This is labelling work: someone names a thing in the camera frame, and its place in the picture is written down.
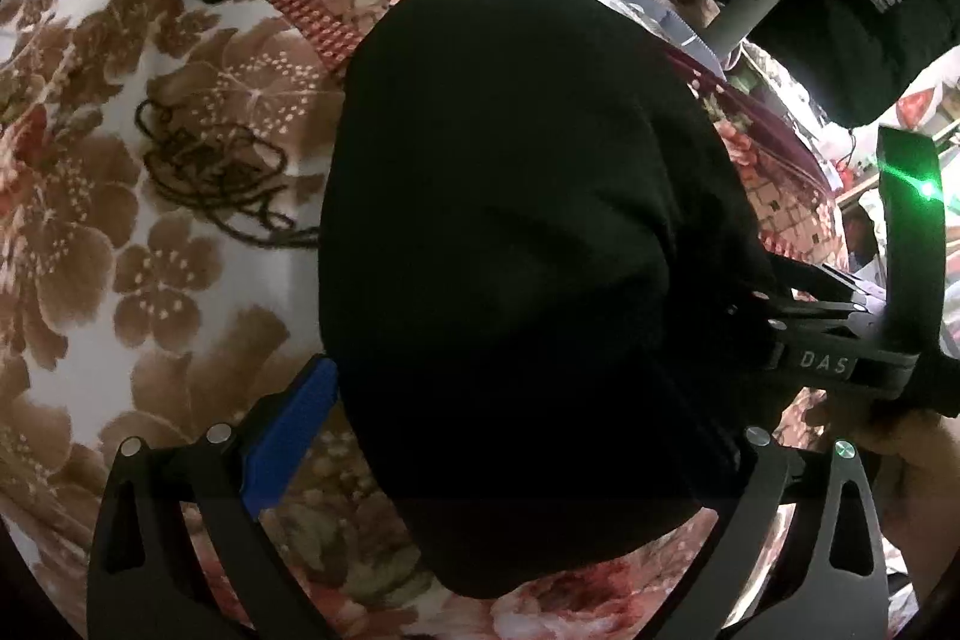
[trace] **finger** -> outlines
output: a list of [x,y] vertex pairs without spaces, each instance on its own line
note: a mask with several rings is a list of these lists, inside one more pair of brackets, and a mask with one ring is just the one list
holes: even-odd
[[960,424],[931,410],[911,410],[892,426],[858,427],[853,437],[869,451],[900,456],[920,469],[960,480]]
[[827,396],[803,415],[808,426],[829,426],[834,437],[853,439],[853,433],[865,424],[869,408],[865,403]]

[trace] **brown floral pattern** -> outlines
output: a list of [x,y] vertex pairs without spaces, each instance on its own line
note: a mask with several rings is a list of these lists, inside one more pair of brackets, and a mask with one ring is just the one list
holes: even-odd
[[[181,16],[182,25],[172,31]],[[176,56],[200,41],[200,33],[216,20],[215,15],[184,15],[184,0],[110,0],[73,33],[61,108],[72,112],[85,104],[103,104],[121,91],[116,80],[136,70],[148,40]]]
[[13,54],[0,65],[0,126],[6,127],[35,105],[56,100],[70,32],[64,23],[44,23],[22,33]]
[[[120,442],[136,434],[153,447],[176,446],[213,423],[239,421],[256,399],[285,389],[312,352],[303,328],[227,289],[259,263],[232,239],[271,247],[266,263],[305,255],[277,247],[315,245],[316,225],[284,216],[322,191],[344,67],[400,0],[266,0],[282,15],[266,20],[263,4],[239,0],[246,7],[229,9],[230,19],[250,16],[237,28],[218,28],[217,14],[192,2],[188,12],[184,0],[108,0],[64,23],[60,1],[0,8],[0,25],[21,31],[13,59],[0,66],[0,512],[37,541],[37,576],[83,632],[85,551]],[[153,49],[179,63],[157,59],[165,73],[143,90],[140,76],[130,77]],[[764,157],[746,115],[719,99],[716,106],[731,160],[748,191],[758,191],[782,162]],[[123,141],[135,125],[149,177]],[[797,180],[776,176],[778,189],[811,207]],[[130,245],[138,215],[144,233]],[[234,218],[263,231],[240,234]],[[836,227],[817,218],[835,241]],[[107,287],[115,308],[102,306]],[[230,308],[229,321],[202,344],[219,316],[206,309],[214,298]],[[79,352],[64,360],[69,328],[94,317],[109,327],[110,316],[116,338],[104,355],[136,362],[133,403],[102,428],[95,421],[99,442],[88,449],[72,441],[67,410],[32,398],[31,371],[37,384],[40,370],[68,374]],[[799,415],[809,402],[798,399],[784,416],[781,441],[809,442]],[[197,512],[185,515],[217,602],[245,621]],[[633,637],[662,605],[714,517],[701,512],[635,554],[500,600],[454,597],[422,565],[338,405],[283,501],[260,520],[344,637],[614,640]],[[772,531],[768,554],[784,528]]]
[[270,167],[280,150],[293,163],[330,153],[343,105],[312,47],[282,18],[247,33],[218,30],[147,95],[172,113],[174,128],[202,142],[227,143],[244,129],[270,148],[251,148]]
[[839,210],[829,193],[810,185],[797,167],[752,138],[755,121],[731,109],[732,87],[704,86],[700,74],[688,82],[713,122],[736,166],[760,220],[760,242],[773,253],[846,271],[847,244]]
[[88,550],[107,469],[71,438],[66,410],[35,403],[25,383],[0,376],[0,514],[37,544],[37,580],[83,635]]
[[181,351],[197,333],[200,308],[188,292],[212,286],[221,263],[215,239],[190,239],[190,223],[189,215],[166,215],[151,229],[147,247],[131,245],[117,259],[113,290],[123,299],[113,325],[128,347],[152,334],[161,348]]
[[239,311],[203,355],[148,350],[131,373],[133,409],[100,432],[100,451],[113,463],[127,437],[151,447],[194,442],[215,423],[237,423],[261,396],[285,389],[309,354],[280,352],[290,333],[261,307]]
[[89,115],[48,131],[38,106],[0,138],[11,162],[0,215],[4,374],[26,373],[27,348],[37,365],[56,367],[67,347],[59,332],[93,319],[113,249],[133,232],[139,167],[119,139],[92,133],[99,123]]

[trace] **black string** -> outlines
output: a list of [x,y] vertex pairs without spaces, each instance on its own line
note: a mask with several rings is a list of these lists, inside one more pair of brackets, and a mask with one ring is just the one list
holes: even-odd
[[[148,108],[155,113],[152,122],[145,116]],[[174,109],[176,107],[166,107],[148,98],[136,108],[133,119],[137,129],[157,145],[144,154],[143,164],[162,199],[202,213],[224,233],[244,244],[317,247],[319,225],[297,228],[296,220],[271,209],[274,199],[289,188],[275,181],[286,172],[289,160],[282,148],[240,124],[211,126],[208,129],[211,133],[220,132],[221,139],[227,140],[219,149],[215,148],[186,129],[170,131]],[[257,148],[269,150],[277,159],[277,165],[264,170],[242,160],[251,153],[262,160]],[[229,225],[219,215],[225,210],[254,220],[263,228],[266,239]]]
[[853,153],[856,153],[856,135],[853,134],[853,129],[851,128],[847,129],[847,133],[850,134],[850,154],[840,162],[844,167],[850,165],[850,162],[853,161]]

